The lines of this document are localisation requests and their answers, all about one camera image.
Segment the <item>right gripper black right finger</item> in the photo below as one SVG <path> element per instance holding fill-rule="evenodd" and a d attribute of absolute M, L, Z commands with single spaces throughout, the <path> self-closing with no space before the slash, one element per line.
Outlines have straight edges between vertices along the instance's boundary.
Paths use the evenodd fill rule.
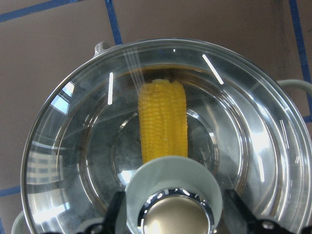
<path fill-rule="evenodd" d="M 291 231 L 269 219 L 257 218 L 235 190 L 223 196 L 224 223 L 231 234 L 290 234 Z"/>

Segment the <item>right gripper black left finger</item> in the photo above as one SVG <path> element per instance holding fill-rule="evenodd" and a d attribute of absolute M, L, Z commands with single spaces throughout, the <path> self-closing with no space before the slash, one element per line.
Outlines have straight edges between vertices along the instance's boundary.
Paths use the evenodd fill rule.
<path fill-rule="evenodd" d="M 123 234 L 126 230 L 126 193 L 116 192 L 102 222 L 89 225 L 83 234 Z"/>

